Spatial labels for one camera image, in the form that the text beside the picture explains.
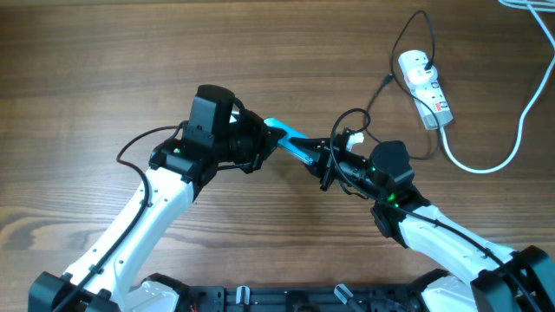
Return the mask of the Galaxy smartphone with cyan screen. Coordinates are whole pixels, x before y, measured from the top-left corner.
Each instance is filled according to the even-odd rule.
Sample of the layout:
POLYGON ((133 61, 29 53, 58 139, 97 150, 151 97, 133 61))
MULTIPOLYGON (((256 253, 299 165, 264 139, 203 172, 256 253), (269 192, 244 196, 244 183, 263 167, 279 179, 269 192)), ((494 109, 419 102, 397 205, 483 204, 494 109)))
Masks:
POLYGON ((307 139, 307 136, 298 132, 296 129, 284 124, 282 121, 275 118, 266 118, 264 120, 266 126, 285 131, 285 135, 277 142, 277 146, 283 149, 288 154, 294 156, 305 165, 312 165, 314 160, 306 152, 303 152, 294 143, 294 139, 307 139))

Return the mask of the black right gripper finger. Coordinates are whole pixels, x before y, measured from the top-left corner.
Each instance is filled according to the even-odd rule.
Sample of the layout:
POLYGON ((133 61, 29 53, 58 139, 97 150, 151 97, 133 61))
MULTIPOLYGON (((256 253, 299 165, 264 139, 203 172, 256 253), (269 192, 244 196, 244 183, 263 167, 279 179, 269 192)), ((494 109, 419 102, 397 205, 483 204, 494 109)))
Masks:
POLYGON ((293 137, 288 144, 288 153, 303 163, 320 163, 330 158, 329 138, 293 137))
POLYGON ((305 168, 312 176, 316 178, 321 178, 323 176, 323 169, 319 166, 317 162, 306 165, 305 168))

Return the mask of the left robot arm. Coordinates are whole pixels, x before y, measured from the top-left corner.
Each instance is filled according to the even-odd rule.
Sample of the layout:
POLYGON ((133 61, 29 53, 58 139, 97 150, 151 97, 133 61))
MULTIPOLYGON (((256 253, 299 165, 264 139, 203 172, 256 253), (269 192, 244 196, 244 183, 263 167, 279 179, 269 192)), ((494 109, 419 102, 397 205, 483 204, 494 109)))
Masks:
POLYGON ((221 170, 251 173, 286 132, 269 127, 236 95, 199 86, 188 120, 156 146, 141 183, 114 222, 61 276, 43 272, 29 289, 30 311, 178 311, 188 288, 139 269, 171 223, 221 170))

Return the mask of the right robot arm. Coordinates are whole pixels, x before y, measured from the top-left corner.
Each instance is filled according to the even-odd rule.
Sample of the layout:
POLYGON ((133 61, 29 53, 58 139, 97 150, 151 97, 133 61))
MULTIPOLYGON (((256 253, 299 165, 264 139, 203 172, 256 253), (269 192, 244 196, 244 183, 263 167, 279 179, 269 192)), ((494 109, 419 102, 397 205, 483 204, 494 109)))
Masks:
POLYGON ((405 145, 378 144, 364 158, 350 151, 349 134, 293 137, 281 147, 304 162, 322 189, 338 181, 373 199, 371 213, 384 237, 441 265, 416 280, 409 308, 424 311, 552 311, 554 262, 540 248, 495 244, 447 218, 413 184, 405 145))

